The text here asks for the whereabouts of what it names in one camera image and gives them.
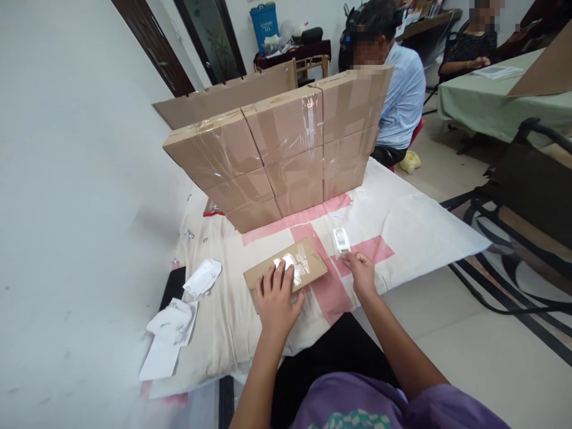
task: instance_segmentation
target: door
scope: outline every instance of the door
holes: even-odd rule
[[[192,87],[185,69],[169,45],[145,0],[111,0],[133,35],[175,97],[190,94]]]
[[[211,83],[245,75],[225,0],[175,0],[175,4]]]

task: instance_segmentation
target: person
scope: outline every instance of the person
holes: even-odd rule
[[[496,62],[498,6],[493,1],[475,0],[469,20],[458,33],[451,33],[447,38],[439,68],[440,83]]]
[[[358,374],[360,371],[337,372],[335,368],[308,380],[307,374],[313,370],[310,362],[305,360],[304,365],[294,366],[291,363],[306,352],[313,353],[322,338],[298,355],[286,357],[277,374],[288,334],[304,305],[303,292],[292,302],[294,267],[284,271],[282,261],[277,268],[270,267],[258,281],[256,299],[262,333],[231,428],[508,428],[484,405],[451,386],[407,335],[375,289],[373,262],[358,252],[347,253],[343,263],[353,274],[353,289],[385,351],[384,355],[374,345],[382,356],[376,366],[389,365],[393,370],[387,380]],[[339,331],[335,334],[329,339],[332,350],[321,350],[325,359],[345,353],[348,359],[353,356],[366,362],[375,354],[363,339],[362,344],[351,344],[351,338],[360,337],[359,330],[347,337],[338,335]],[[280,374],[284,366],[289,369]],[[300,395],[297,386],[306,386],[308,382]],[[293,398],[297,407],[289,417],[288,412],[279,409],[291,405]]]
[[[425,101],[425,73],[417,52],[395,41],[401,23],[395,0],[370,0],[350,32],[354,64],[394,66],[371,156],[385,167],[405,158]]]

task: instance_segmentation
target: white tape dispenser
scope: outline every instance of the white tape dispenser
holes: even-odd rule
[[[335,258],[340,259],[344,253],[351,251],[350,242],[344,228],[335,228],[332,231],[334,237]]]

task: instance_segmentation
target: purple shirt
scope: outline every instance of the purple shirt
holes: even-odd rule
[[[292,428],[508,428],[479,401],[448,384],[432,386],[411,403],[382,381],[347,372],[318,378]]]

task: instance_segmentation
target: table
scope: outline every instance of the table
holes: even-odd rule
[[[332,57],[332,45],[329,40],[313,43],[308,46],[301,46],[299,48],[288,51],[285,54],[277,55],[271,58],[259,58],[254,61],[254,69],[261,71],[277,64],[290,61],[296,58],[296,71],[304,72],[307,77],[307,71],[313,67],[322,67],[323,77],[328,76],[328,63]]]
[[[528,70],[544,49],[530,52],[499,63],[501,66]],[[507,98],[506,95],[524,74],[490,80],[466,74],[439,85],[439,117],[454,120],[474,131],[510,143],[521,122],[538,117],[541,124],[566,136],[572,125],[572,92],[537,97]],[[547,138],[531,135],[537,147],[548,143]]]
[[[409,39],[410,37],[413,37],[419,33],[431,30],[435,27],[452,23],[460,19],[462,15],[463,11],[461,9],[443,11],[434,18],[425,18],[423,21],[417,21],[416,23],[406,26],[403,34],[399,37],[396,37],[395,40],[400,42],[402,40]]]
[[[193,187],[175,257],[187,267],[187,278],[205,258],[220,261],[222,272],[210,295],[198,298],[191,341],[181,348],[174,376],[154,380],[150,398],[187,392],[208,380],[248,371],[262,326],[243,273],[304,237],[312,240],[328,273],[306,290],[284,356],[310,347],[344,312],[360,305],[350,271],[334,256],[334,228],[344,227],[352,251],[374,261],[380,294],[490,245],[371,158],[359,188],[246,234],[238,233],[224,216],[203,217],[206,202],[207,196]],[[187,229],[192,237],[185,234]],[[183,300],[190,297],[185,293]]]

